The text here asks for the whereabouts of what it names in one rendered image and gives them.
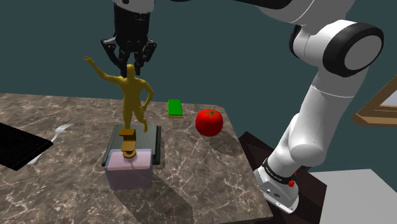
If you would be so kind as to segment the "black flat board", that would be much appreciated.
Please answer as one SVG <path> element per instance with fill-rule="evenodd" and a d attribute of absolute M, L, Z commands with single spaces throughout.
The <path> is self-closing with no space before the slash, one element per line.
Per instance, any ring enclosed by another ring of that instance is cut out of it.
<path fill-rule="evenodd" d="M 18 171 L 51 147 L 50 140 L 0 123 L 0 164 Z"/>

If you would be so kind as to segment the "red tomato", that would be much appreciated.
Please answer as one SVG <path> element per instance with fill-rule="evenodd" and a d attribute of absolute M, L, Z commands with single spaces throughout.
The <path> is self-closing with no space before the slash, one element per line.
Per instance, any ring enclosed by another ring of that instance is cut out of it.
<path fill-rule="evenodd" d="M 196 116 L 195 127 L 203 136 L 216 136 L 223 128 L 223 117 L 215 109 L 203 109 Z"/>

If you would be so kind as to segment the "green sponge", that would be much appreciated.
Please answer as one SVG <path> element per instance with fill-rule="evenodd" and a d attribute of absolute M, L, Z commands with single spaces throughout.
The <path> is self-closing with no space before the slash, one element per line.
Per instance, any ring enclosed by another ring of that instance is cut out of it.
<path fill-rule="evenodd" d="M 168 116 L 169 118 L 181 118 L 183 116 L 183 109 L 180 99 L 168 100 Z"/>

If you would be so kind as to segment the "golden human figure statue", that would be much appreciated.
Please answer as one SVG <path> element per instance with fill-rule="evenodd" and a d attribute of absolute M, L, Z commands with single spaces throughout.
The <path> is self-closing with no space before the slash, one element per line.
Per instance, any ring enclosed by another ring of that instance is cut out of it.
<path fill-rule="evenodd" d="M 132 115 L 135 115 L 137 120 L 144 125 L 143 132 L 148 131 L 147 119 L 144 117 L 144 113 L 147 110 L 148 104 L 151 102 L 154 91 L 150 84 L 140 78 L 136 77 L 136 68 L 132 64 L 126 65 L 127 77 L 123 76 L 111 76 L 101 71 L 95 62 L 87 56 L 84 59 L 95 69 L 96 73 L 105 81 L 117 84 L 123 92 L 123 121 L 124 128 L 130 129 L 130 123 L 132 121 Z M 140 94 L 145 89 L 148 93 L 146 102 L 141 105 Z"/>

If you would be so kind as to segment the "pink soap dispenser brown pump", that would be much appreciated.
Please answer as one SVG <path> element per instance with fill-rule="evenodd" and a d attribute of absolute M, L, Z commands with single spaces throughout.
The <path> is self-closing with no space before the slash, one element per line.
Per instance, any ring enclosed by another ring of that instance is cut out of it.
<path fill-rule="evenodd" d="M 153 180 L 152 149 L 137 149 L 136 130 L 121 129 L 120 149 L 112 149 L 104 167 L 110 188 L 130 190 L 150 188 Z"/>

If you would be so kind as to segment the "white fork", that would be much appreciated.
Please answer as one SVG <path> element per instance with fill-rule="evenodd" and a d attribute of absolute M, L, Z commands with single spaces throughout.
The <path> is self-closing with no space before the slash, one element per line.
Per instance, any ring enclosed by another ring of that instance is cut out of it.
<path fill-rule="evenodd" d="M 51 139 L 51 142 L 53 143 L 54 140 L 56 140 L 56 138 L 58 138 L 58 136 L 61 135 L 61 133 L 63 133 L 68 127 L 70 127 L 70 126 L 72 126 L 72 125 L 73 125 L 72 123 L 67 123 L 67 124 L 64 124 L 64 125 L 61 125 L 61 126 L 57 127 L 57 128 L 55 129 L 55 135 L 54 135 L 54 137 Z M 35 158 L 33 158 L 33 159 L 32 159 L 30 162 L 28 162 L 27 164 L 28 164 L 28 165 L 34 164 L 40 156 L 41 156 L 41 153 L 40 153 L 38 156 L 36 156 Z"/>

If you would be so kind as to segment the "wooden framed wall picture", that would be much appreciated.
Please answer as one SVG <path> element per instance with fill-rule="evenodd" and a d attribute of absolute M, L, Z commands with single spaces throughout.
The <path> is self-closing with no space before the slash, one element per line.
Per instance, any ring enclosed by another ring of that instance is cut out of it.
<path fill-rule="evenodd" d="M 351 120 L 362 126 L 397 127 L 397 75 L 352 115 Z"/>

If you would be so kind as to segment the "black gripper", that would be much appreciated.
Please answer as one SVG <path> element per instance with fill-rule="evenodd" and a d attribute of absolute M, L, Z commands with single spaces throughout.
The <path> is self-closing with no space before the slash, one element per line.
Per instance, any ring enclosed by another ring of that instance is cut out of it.
<path fill-rule="evenodd" d="M 157 44 L 149 39 L 151 3 L 115 3 L 114 27 L 115 37 L 102 39 L 101 45 L 110 61 L 119 68 L 122 77 L 127 77 L 128 54 L 134 54 L 136 75 L 141 74 L 145 62 L 152 58 Z M 116 56 L 116 47 L 119 47 L 119 56 Z"/>

